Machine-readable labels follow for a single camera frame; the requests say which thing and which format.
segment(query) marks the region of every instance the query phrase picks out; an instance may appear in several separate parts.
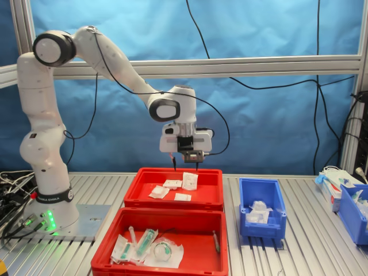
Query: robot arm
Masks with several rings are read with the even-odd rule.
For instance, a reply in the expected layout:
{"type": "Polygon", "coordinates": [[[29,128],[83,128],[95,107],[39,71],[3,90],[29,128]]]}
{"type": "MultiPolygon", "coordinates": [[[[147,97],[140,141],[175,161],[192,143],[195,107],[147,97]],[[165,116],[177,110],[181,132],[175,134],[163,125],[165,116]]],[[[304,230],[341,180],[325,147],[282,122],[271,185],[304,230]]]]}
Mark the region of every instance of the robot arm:
{"type": "Polygon", "coordinates": [[[174,86],[169,93],[155,90],[138,75],[124,53],[96,27],[82,27],[74,35],[45,32],[34,41],[33,52],[40,63],[50,67],[60,66],[74,56],[79,57],[107,79],[128,86],[145,103],[154,120],[174,120],[163,127],[162,152],[180,152],[185,162],[197,163],[211,151],[213,132],[196,130],[194,90],[180,85],[174,86]]]}
{"type": "Polygon", "coordinates": [[[163,127],[162,152],[180,152],[185,162],[198,163],[212,149],[212,131],[195,126],[193,89],[187,86],[174,86],[168,92],[153,89],[119,48],[93,26],[82,27],[74,35],[61,31],[42,33],[34,41],[33,53],[25,53],[17,61],[21,105],[31,124],[20,153],[32,166],[38,185],[36,200],[26,206],[24,217],[35,216],[45,221],[45,227],[38,232],[50,233],[75,225],[79,216],[72,201],[67,166],[60,157],[66,127],[53,85],[54,68],[76,56],[106,78],[127,85],[142,99],[154,120],[173,121],[163,127]]]}

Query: ribbed metal surface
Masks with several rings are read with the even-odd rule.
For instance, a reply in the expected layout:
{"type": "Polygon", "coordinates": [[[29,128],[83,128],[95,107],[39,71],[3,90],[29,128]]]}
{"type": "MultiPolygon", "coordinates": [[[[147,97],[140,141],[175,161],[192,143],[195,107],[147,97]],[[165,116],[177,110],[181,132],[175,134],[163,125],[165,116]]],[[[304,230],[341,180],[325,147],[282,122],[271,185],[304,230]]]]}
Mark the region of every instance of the ribbed metal surface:
{"type": "MultiPolygon", "coordinates": [[[[95,242],[11,240],[0,246],[9,275],[92,275],[90,262],[135,174],[70,175],[80,204],[109,204],[112,209],[95,242]]],[[[224,175],[229,275],[368,276],[368,247],[357,247],[311,177],[224,175]],[[286,239],[277,249],[271,239],[242,238],[239,227],[239,177],[277,178],[287,211],[286,239]]]]}

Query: red plastic bin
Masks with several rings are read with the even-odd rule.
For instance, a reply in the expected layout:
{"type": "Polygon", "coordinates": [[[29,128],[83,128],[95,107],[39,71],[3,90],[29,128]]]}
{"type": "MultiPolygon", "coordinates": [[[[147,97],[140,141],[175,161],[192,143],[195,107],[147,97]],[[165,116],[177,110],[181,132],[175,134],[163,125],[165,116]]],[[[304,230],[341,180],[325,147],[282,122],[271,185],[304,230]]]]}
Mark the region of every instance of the red plastic bin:
{"type": "Polygon", "coordinates": [[[135,176],[124,197],[126,207],[218,210],[224,208],[223,173],[220,170],[178,168],[141,168],[135,176]],[[183,173],[198,174],[197,190],[187,191],[182,188],[170,190],[163,199],[148,195],[157,185],[165,180],[183,180],[183,173]],[[174,201],[175,193],[190,194],[191,201],[174,201]]]}
{"type": "Polygon", "coordinates": [[[228,253],[225,214],[204,210],[164,210],[122,208],[113,220],[91,261],[93,276],[227,276],[228,253]],[[158,229],[177,245],[184,247],[178,269],[135,266],[130,263],[110,264],[110,256],[119,234],[131,242],[128,227],[133,226],[137,240],[147,228],[158,229]],[[216,231],[220,253],[214,246],[216,231]]]}

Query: blue plastic bin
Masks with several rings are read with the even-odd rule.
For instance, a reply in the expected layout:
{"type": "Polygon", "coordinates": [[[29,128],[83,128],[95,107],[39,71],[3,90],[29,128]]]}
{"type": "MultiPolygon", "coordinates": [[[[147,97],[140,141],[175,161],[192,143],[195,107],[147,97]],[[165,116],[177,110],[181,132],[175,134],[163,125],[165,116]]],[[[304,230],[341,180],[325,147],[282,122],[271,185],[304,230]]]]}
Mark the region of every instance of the blue plastic bin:
{"type": "Polygon", "coordinates": [[[367,220],[351,198],[357,191],[363,190],[360,197],[368,200],[368,185],[355,185],[355,188],[345,188],[341,185],[341,189],[339,216],[355,244],[368,244],[367,220]]]}
{"type": "Polygon", "coordinates": [[[240,234],[242,236],[268,237],[280,241],[285,238],[286,210],[277,180],[240,178],[240,234]],[[248,223],[246,214],[254,201],[261,200],[273,209],[267,224],[248,223]]]}

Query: bandage packet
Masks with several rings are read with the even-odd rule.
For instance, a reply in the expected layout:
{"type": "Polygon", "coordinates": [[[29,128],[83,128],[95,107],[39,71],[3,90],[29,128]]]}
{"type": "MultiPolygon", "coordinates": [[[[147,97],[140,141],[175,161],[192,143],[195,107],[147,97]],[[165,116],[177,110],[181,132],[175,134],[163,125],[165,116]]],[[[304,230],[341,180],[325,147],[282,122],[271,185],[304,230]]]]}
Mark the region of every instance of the bandage packet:
{"type": "Polygon", "coordinates": [[[169,193],[170,189],[169,188],[165,188],[165,187],[161,187],[161,186],[156,186],[152,191],[151,194],[149,194],[150,197],[153,198],[164,198],[168,193],[169,193]]]}
{"type": "Polygon", "coordinates": [[[125,247],[127,246],[127,242],[128,240],[123,236],[119,235],[117,237],[113,252],[111,253],[111,260],[113,260],[114,263],[121,262],[120,257],[124,252],[125,247]]]}
{"type": "Polygon", "coordinates": [[[197,180],[198,180],[197,174],[183,172],[182,188],[187,191],[195,191],[197,189],[197,180]]]}
{"type": "Polygon", "coordinates": [[[181,193],[176,193],[175,194],[175,198],[174,200],[179,200],[179,201],[190,201],[191,200],[191,195],[190,194],[181,194],[181,193]]]}
{"type": "Polygon", "coordinates": [[[169,188],[170,190],[176,190],[182,186],[182,183],[182,180],[166,180],[163,186],[169,188]]]}

